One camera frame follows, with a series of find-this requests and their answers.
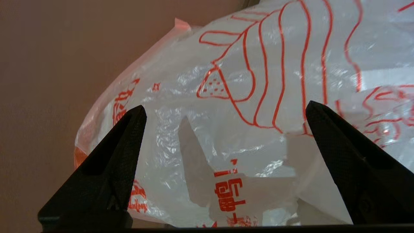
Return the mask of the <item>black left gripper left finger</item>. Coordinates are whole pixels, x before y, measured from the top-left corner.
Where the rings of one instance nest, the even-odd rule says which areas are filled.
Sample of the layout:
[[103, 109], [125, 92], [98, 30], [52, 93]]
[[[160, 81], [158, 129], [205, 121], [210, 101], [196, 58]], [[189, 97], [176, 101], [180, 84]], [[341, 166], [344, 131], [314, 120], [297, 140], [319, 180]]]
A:
[[131, 224], [127, 212], [147, 122], [132, 108], [38, 213], [41, 224]]

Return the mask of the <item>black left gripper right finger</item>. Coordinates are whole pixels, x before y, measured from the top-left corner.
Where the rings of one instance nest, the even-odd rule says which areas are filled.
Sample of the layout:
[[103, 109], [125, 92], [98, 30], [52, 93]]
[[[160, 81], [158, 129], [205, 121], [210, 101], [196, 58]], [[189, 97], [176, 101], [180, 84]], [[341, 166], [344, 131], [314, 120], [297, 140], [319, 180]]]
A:
[[353, 224], [413, 224], [413, 173], [328, 106], [306, 117]]

